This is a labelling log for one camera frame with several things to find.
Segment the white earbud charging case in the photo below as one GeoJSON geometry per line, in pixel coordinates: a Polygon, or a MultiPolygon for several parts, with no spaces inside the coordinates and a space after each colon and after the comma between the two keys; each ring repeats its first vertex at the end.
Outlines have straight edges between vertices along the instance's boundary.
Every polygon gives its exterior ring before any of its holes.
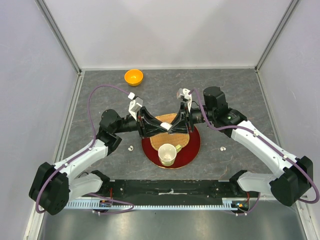
{"type": "Polygon", "coordinates": [[[164,128],[164,129],[166,129],[167,131],[169,131],[170,128],[172,127],[172,125],[171,125],[170,123],[168,123],[168,122],[162,122],[162,123],[160,124],[160,126],[161,126],[162,128],[164,128]]]}

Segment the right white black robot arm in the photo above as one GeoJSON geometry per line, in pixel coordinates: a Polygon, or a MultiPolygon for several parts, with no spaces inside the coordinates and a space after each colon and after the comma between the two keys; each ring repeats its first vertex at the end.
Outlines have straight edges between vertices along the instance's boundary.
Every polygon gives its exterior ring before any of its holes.
{"type": "Polygon", "coordinates": [[[245,192],[271,194],[285,206],[302,201],[302,196],[313,188],[315,199],[320,200],[320,192],[313,181],[313,162],[306,156],[301,158],[285,151],[264,136],[241,112],[228,106],[226,96],[220,87],[212,86],[203,91],[204,105],[193,109],[192,90],[181,88],[176,97],[184,103],[176,118],[167,126],[169,134],[186,134],[195,124],[206,123],[215,131],[242,144],[258,157],[270,170],[270,174],[242,171],[235,181],[229,184],[229,191],[235,197],[245,192]]]}

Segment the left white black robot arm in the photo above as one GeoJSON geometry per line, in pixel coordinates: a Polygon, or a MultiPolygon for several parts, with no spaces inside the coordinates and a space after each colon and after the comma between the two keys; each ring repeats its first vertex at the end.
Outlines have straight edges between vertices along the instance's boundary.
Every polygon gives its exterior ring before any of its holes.
{"type": "Polygon", "coordinates": [[[145,107],[127,117],[120,117],[113,109],[106,110],[88,145],[55,164],[44,162],[39,166],[29,191],[36,212],[56,215],[70,200],[83,195],[106,196],[110,185],[105,175],[99,171],[85,177],[78,177],[79,174],[118,148],[122,141],[118,133],[138,131],[141,137],[149,138],[168,132],[172,126],[150,115],[145,107]]]}

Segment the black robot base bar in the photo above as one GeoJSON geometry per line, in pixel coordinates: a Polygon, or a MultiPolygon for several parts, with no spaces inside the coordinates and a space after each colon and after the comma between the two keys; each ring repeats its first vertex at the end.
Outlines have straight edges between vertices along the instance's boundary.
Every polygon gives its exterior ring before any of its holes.
{"type": "Polygon", "coordinates": [[[105,197],[124,198],[136,195],[160,196],[168,193],[213,198],[246,197],[240,187],[230,181],[219,180],[142,180],[116,179],[104,182],[98,191],[105,197]]]}

